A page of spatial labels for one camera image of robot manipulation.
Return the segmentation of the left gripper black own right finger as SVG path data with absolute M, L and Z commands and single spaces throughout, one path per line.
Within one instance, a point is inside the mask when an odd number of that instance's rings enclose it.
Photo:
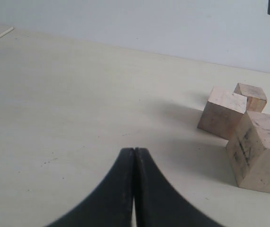
M 168 182 L 146 148 L 135 148 L 134 200 L 138 227 L 220 227 Z

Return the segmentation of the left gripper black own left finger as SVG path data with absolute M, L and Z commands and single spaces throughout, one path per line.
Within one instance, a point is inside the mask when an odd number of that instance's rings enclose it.
M 123 148 L 100 184 L 50 227 L 130 227 L 135 150 Z

